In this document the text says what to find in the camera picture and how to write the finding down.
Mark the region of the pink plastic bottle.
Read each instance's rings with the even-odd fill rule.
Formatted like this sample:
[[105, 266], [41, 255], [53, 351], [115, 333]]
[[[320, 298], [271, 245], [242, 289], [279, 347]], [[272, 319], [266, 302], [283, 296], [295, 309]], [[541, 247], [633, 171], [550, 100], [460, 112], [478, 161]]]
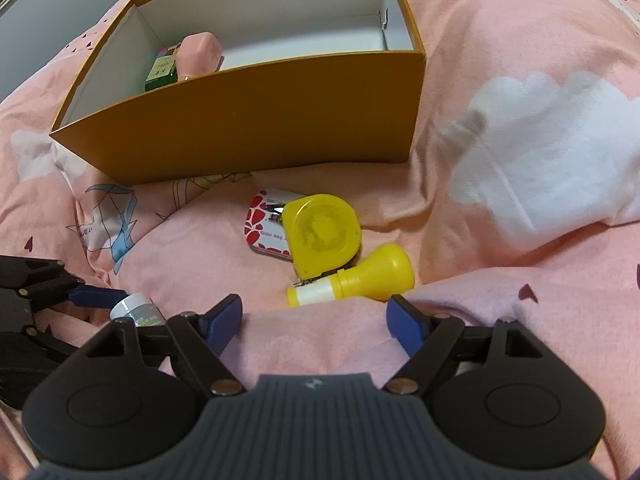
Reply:
[[183, 38], [176, 54], [179, 80], [207, 75], [218, 70], [224, 49], [211, 32], [199, 32]]

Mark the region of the orange cardboard box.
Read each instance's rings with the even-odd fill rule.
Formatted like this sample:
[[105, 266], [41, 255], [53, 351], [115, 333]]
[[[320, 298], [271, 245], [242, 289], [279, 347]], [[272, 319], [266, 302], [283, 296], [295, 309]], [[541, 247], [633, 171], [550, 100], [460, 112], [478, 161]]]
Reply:
[[[160, 49], [211, 32], [216, 72], [144, 91]], [[426, 55], [407, 0], [129, 0], [53, 140], [138, 185], [325, 162], [404, 162]]]

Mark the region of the pink cloud-print bedspread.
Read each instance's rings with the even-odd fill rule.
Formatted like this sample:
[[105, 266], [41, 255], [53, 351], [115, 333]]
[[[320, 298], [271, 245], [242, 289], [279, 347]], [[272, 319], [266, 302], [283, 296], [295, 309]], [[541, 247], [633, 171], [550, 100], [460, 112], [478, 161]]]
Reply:
[[639, 0], [408, 3], [427, 56], [408, 162], [136, 188], [49, 136], [106, 12], [1, 105], [2, 252], [62, 260], [166, 315], [235, 292], [245, 322], [224, 362], [244, 384], [357, 372], [382, 384], [405, 362], [384, 306], [292, 309], [291, 266], [244, 240], [264, 188], [340, 196], [365, 252], [408, 252], [416, 306], [473, 324], [513, 316], [582, 376], [606, 408], [594, 462], [625, 479], [639, 466]]

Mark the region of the small white cream jar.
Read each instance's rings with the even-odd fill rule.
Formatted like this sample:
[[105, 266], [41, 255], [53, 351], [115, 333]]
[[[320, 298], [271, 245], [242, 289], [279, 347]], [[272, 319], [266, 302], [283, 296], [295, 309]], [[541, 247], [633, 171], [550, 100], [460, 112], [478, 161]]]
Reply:
[[111, 308], [110, 319], [115, 321], [118, 318], [131, 318], [137, 327], [162, 326], [166, 323], [158, 307], [142, 292], [125, 297]]

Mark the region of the yellow bottle with white label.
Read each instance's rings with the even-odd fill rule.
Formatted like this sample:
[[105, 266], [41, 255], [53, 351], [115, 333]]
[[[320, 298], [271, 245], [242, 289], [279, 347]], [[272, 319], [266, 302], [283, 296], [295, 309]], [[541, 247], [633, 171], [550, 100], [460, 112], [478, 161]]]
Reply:
[[288, 289], [292, 308], [350, 297], [389, 300], [416, 284], [413, 267], [405, 249], [395, 243], [383, 244], [349, 269]]

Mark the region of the green glass bottle with label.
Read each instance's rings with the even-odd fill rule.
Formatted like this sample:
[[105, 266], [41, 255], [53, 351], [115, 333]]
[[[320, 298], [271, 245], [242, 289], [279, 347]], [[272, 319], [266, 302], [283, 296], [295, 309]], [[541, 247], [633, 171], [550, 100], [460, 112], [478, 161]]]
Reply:
[[145, 92], [174, 84], [178, 80], [176, 56], [179, 48], [180, 44], [174, 44], [158, 51], [145, 78]]

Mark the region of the red white mint tin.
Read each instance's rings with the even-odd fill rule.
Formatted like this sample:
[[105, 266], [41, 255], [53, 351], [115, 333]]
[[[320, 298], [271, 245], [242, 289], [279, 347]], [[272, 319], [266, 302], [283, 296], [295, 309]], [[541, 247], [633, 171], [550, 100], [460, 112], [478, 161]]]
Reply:
[[283, 208], [300, 194], [274, 188], [260, 190], [250, 201], [244, 222], [244, 237], [258, 254], [291, 260], [291, 251], [281, 223]]

